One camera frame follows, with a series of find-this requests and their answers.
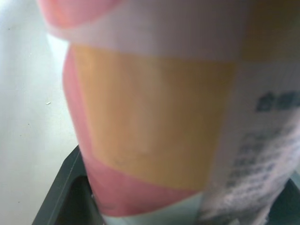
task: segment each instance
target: white table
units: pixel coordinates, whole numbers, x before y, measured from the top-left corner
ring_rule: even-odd
[[[31,225],[77,145],[34,0],[0,0],[0,125],[0,224]]]

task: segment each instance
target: black tray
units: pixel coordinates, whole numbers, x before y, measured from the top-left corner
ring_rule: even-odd
[[[275,201],[267,225],[300,225],[299,188],[295,173]],[[62,164],[33,225],[102,224],[77,146]]]

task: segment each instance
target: white label section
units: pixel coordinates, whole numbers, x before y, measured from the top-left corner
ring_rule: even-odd
[[[48,44],[54,57],[54,66],[58,76],[62,76],[65,60],[69,50],[69,42],[47,34]]]
[[[300,64],[241,63],[237,73],[200,212],[213,224],[253,224],[300,157]]]
[[[199,193],[181,202],[131,217],[103,218],[107,225],[194,225],[197,220],[202,194]]]
[[[126,0],[70,29],[48,25],[72,43],[123,53],[186,59],[238,59],[249,0]]]

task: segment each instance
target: pink stripe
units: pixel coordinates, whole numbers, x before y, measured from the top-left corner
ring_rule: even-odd
[[[89,181],[101,213],[113,217],[137,215],[158,210],[197,193],[142,182],[97,161],[92,155],[92,143],[71,52],[66,59],[63,83]]]
[[[46,20],[57,27],[69,28],[92,21],[122,0],[37,0]]]

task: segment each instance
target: pink label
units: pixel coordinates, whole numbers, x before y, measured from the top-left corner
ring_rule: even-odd
[[[46,20],[54,26],[69,28],[95,20],[122,0],[37,0]]]

